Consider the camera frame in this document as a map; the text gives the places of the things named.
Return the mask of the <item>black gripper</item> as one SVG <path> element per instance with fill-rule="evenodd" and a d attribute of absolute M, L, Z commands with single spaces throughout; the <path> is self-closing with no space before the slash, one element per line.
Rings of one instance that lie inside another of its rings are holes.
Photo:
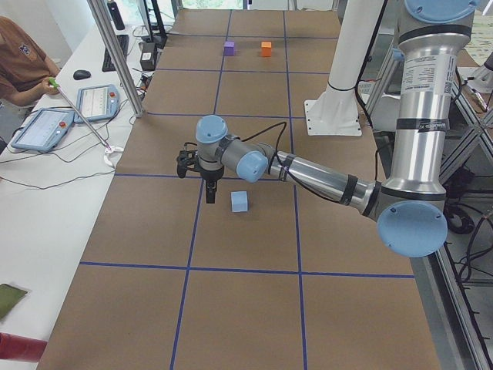
<path fill-rule="evenodd" d="M 201 177 L 206 181 L 206 203 L 214 204 L 216 201 L 217 183 L 224 175 L 224 168 L 220 167 L 217 170 L 200 170 Z"/>

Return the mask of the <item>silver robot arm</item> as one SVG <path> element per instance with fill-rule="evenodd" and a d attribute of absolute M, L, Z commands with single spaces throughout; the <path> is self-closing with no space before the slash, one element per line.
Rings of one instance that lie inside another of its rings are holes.
<path fill-rule="evenodd" d="M 469 43 L 476 1 L 404 1 L 395 38 L 404 56 L 391 174 L 383 182 L 339 173 L 265 143 L 234 136 L 219 116 L 196 127 L 197 148 L 179 157 L 179 172 L 195 170 L 215 200 L 217 181 L 232 170 L 248 182 L 269 174 L 295 183 L 324 200 L 357 209 L 377 224 L 383 243 L 407 257 L 442 247 L 448 235 L 445 191 L 439 180 L 458 53 Z M 345 9 L 326 91 L 305 103 L 307 131 L 323 137 L 337 163 L 370 161 L 362 149 L 354 98 L 357 68 L 371 47 L 382 1 L 350 1 Z"/>

